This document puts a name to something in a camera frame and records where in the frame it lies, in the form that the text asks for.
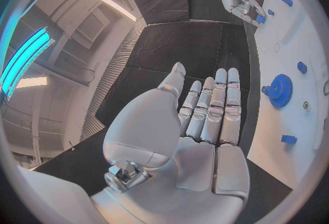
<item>blue gear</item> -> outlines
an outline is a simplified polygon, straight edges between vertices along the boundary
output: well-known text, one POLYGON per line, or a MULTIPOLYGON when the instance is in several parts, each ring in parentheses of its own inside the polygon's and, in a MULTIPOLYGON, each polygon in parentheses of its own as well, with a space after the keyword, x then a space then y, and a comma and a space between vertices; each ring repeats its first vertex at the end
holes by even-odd
POLYGON ((288 76, 284 74, 276 76, 269 91, 271 104, 277 108, 286 106, 291 99, 292 89, 292 81, 288 76))

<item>air vent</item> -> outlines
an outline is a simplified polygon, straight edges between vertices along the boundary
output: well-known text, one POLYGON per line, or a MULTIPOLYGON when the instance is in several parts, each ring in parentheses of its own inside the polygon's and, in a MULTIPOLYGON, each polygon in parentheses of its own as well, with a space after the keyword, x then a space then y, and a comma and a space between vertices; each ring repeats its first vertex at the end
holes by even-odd
POLYGON ((81 22, 77 31, 91 42, 94 42, 109 23, 110 21, 105 15, 99 9, 95 9, 85 18, 84 21, 81 22))

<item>ribbed panel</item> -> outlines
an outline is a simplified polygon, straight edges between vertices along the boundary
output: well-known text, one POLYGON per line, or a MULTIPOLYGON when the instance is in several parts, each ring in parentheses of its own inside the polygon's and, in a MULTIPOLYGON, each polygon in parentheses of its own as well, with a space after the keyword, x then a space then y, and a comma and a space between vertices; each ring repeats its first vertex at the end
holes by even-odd
POLYGON ((141 32, 146 26, 146 22, 143 18, 136 22, 134 27, 126 35, 119 48, 114 53, 112 59, 110 60, 89 104, 88 111, 83 122, 80 142, 96 134, 104 128, 104 125, 95 117, 96 111, 105 98, 107 92, 111 89, 115 80, 126 66, 129 56, 141 32))

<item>blue light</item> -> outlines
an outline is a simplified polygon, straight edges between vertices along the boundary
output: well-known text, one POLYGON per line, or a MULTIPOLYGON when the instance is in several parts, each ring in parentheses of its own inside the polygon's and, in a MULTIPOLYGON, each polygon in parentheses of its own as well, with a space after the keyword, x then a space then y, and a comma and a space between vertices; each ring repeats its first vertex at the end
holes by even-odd
POLYGON ((6 68, 4 69, 1 77, 0 77, 0 87, 2 86, 4 80, 6 79, 8 72, 16 62, 16 60, 20 57, 20 55, 42 34, 46 32, 46 28, 43 28, 39 30, 36 34, 34 34, 30 39, 28 39, 14 54, 14 56, 11 58, 11 60, 8 62, 6 68))
POLYGON ((49 46, 50 35, 46 32, 46 28, 43 28, 25 42, 14 54, 0 78, 0 88, 5 92, 7 101, 10 100, 28 67, 49 46))

